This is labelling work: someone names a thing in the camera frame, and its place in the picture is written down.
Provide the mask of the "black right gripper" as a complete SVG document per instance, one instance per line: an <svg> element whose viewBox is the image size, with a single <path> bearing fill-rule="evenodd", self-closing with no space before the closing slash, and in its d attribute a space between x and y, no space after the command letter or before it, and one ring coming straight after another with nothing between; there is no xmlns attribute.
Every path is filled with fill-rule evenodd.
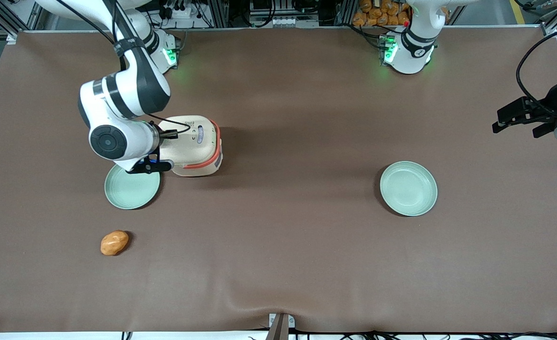
<svg viewBox="0 0 557 340"><path fill-rule="evenodd" d="M162 130L155 122L147 122L149 130L152 133L151 146L148 150L148 157L160 158L160 142L165 139L175 139L179 137L179 131L175 129Z"/></svg>

